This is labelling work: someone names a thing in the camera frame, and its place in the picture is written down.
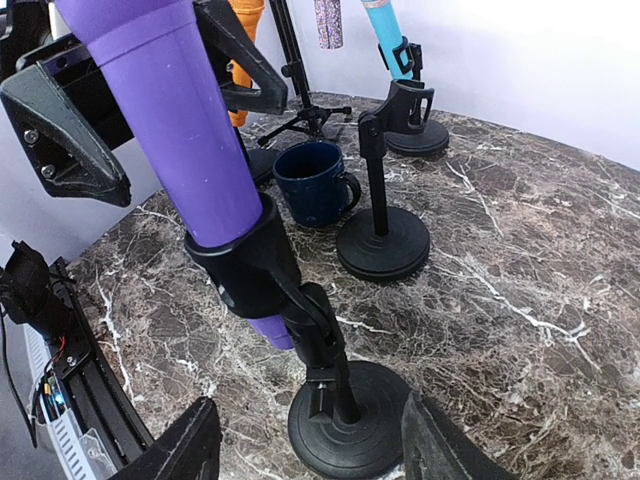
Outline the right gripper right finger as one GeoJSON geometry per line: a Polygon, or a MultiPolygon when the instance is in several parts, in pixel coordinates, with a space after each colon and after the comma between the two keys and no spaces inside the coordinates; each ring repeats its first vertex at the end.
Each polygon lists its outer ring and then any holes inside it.
{"type": "Polygon", "coordinates": [[[515,479],[429,397],[411,392],[401,419],[406,479],[515,479]]]}

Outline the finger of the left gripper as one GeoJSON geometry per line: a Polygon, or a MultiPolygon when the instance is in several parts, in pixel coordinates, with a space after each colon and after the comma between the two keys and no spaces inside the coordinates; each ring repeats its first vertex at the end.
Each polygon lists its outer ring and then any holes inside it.
{"type": "Polygon", "coordinates": [[[197,27],[227,109],[281,115],[287,105],[287,86],[254,43],[248,41],[248,50],[243,52],[242,44],[247,37],[229,2],[194,1],[193,6],[197,27]],[[227,70],[227,65],[240,56],[245,58],[244,68],[257,89],[237,86],[227,70]]]}
{"type": "Polygon", "coordinates": [[[131,204],[130,180],[114,154],[131,129],[94,63],[55,75],[42,63],[28,66],[2,82],[1,101],[50,196],[131,204]]]}

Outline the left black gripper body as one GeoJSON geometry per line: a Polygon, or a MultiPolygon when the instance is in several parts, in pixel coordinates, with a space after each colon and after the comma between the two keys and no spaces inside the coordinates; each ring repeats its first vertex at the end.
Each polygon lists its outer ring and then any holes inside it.
{"type": "Polygon", "coordinates": [[[133,138],[88,49],[70,33],[52,1],[1,3],[1,78],[40,64],[106,145],[133,138]]]}

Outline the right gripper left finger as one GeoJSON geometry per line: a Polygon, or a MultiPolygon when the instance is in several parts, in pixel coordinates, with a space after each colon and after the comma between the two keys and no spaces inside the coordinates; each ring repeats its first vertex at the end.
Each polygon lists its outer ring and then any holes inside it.
{"type": "Polygon", "coordinates": [[[135,461],[111,479],[218,479],[222,430],[215,402],[197,398],[135,461]]]}

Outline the purple microphone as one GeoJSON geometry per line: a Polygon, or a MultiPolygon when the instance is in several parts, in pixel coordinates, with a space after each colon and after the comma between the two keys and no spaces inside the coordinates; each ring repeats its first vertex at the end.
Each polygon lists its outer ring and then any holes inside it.
{"type": "Polygon", "coordinates": [[[257,258],[296,274],[277,206],[257,191],[189,1],[61,1],[180,214],[222,300],[279,350],[285,296],[257,258]]]}

